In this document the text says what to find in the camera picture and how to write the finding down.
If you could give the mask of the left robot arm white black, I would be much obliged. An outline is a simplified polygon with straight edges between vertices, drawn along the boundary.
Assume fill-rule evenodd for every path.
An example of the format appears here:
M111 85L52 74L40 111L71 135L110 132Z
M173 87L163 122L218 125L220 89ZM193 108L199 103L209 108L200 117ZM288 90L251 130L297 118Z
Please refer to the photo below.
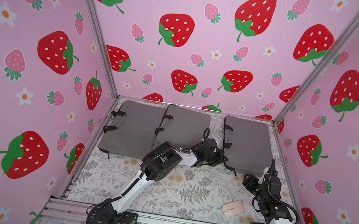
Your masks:
M169 141L148 153L132 181L115 198L109 198L87 210L85 224L137 224L138 214L130 213L133 201L151 184L159 182L176 166L216 166L224 162L223 150L210 130L205 129L201 142L190 148L175 147Z

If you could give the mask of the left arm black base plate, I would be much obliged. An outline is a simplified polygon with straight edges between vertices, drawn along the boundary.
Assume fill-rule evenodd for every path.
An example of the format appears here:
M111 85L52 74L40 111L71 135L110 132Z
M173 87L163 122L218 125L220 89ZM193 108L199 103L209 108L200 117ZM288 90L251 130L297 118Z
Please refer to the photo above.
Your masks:
M124 212L116 214L104 208L92 209L89 212L88 224L137 224L138 214Z

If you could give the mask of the grey laptop bag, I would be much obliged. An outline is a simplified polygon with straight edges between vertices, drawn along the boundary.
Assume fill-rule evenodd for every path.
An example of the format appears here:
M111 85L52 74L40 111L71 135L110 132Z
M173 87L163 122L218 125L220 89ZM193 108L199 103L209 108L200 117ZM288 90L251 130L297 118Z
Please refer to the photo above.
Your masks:
M160 127L155 129L153 149L166 141L174 147L193 147L204 139L204 131L210 128L210 119L207 114L169 105Z
M223 163L226 169L260 178L273 159L268 126L228 115L223 128Z
M162 122L165 109L134 101L125 101L110 125L103 127L104 136L98 148L108 154L143 159L151 152L155 130Z

